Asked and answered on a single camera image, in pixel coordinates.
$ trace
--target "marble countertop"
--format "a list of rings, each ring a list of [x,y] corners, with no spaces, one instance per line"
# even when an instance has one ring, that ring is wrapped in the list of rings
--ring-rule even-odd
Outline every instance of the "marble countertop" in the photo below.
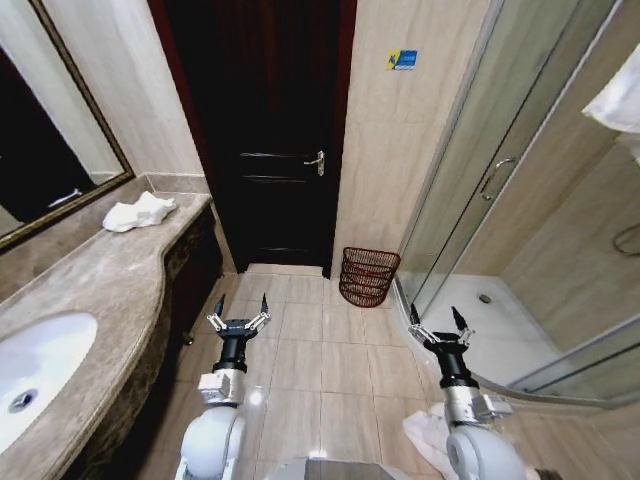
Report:
[[[209,195],[162,196],[179,205],[162,224],[102,230],[0,304],[0,339],[65,311],[98,321],[95,342],[73,377],[0,455],[0,478],[60,477],[131,374],[160,313],[164,254],[210,203]]]

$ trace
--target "shower enclosure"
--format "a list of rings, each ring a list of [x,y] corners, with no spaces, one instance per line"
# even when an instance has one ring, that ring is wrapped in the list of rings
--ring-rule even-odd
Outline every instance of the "shower enclosure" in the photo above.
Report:
[[[613,405],[640,376],[640,167],[581,110],[640,41],[634,2],[503,2],[441,141],[397,282],[431,330],[512,391]],[[640,251],[625,235],[624,251]]]

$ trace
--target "sink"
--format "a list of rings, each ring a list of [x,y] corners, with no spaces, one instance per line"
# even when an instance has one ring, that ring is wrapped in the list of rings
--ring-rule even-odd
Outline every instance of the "sink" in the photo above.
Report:
[[[0,453],[62,390],[96,338],[88,313],[42,320],[0,342]]]

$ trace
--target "mirror frame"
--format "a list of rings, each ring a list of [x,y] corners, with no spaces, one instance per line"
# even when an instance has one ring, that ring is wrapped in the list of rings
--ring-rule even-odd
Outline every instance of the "mirror frame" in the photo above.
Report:
[[[6,235],[0,237],[0,254],[4,253],[7,250],[10,250],[11,248],[22,243],[23,241],[29,239],[36,233],[44,230],[47,227],[50,227],[56,222],[59,222],[63,218],[71,215],[73,212],[77,211],[81,207],[88,205],[89,203],[93,202],[94,200],[97,200],[98,198],[110,192],[111,190],[114,190],[120,185],[135,178],[135,173],[133,172],[131,165],[129,165],[129,162],[126,159],[125,154],[122,151],[122,148],[120,148],[120,144],[118,143],[118,140],[113,134],[111,127],[109,127],[109,124],[107,123],[107,120],[102,114],[100,107],[98,107],[98,103],[96,102],[95,98],[91,94],[89,87],[84,81],[84,78],[82,77],[82,74],[80,73],[80,70],[78,69],[75,61],[71,57],[69,50],[64,44],[64,41],[62,40],[60,33],[55,27],[53,20],[51,19],[51,16],[47,12],[47,9],[42,3],[42,0],[28,0],[28,1],[31,7],[33,8],[36,16],[38,17],[40,24],[47,32],[47,35],[51,40],[51,43],[53,44],[54,48],[58,52],[58,55],[60,55],[62,62],[64,63],[67,71],[69,72],[69,75],[71,75],[73,82],[75,83],[76,87],[80,91],[82,98],[84,99],[85,103],[89,107],[91,114],[93,115],[96,122],[98,123],[100,130],[102,131],[105,138],[107,139],[109,146],[113,150],[113,153],[115,154],[116,158],[120,162],[120,165],[122,166],[122,169],[124,171],[120,175],[117,175],[107,180],[103,184],[98,185],[95,189],[91,190],[85,195],[82,195],[81,197],[76,198],[70,201],[69,203],[62,205],[56,210],[49,212],[46,215],[43,215],[39,219],[34,220],[31,223],[26,223],[18,227],[17,229],[12,230]]]

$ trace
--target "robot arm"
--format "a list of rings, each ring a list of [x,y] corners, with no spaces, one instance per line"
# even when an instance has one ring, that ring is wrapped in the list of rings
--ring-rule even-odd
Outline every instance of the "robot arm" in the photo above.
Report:
[[[244,399],[245,350],[247,342],[269,323],[271,316],[266,296],[262,297],[260,313],[253,319],[223,322],[223,308],[224,296],[214,312],[207,315],[222,339],[222,352],[211,373],[200,377],[198,390],[209,408],[189,424],[184,434],[176,480],[228,480],[240,458],[245,419],[239,415],[238,406]]]
[[[527,480],[525,465],[511,444],[487,428],[493,418],[512,413],[511,407],[480,393],[462,356],[473,331],[455,307],[452,310],[458,333],[431,332],[420,324],[409,327],[413,337],[438,358],[451,466],[461,480]]]

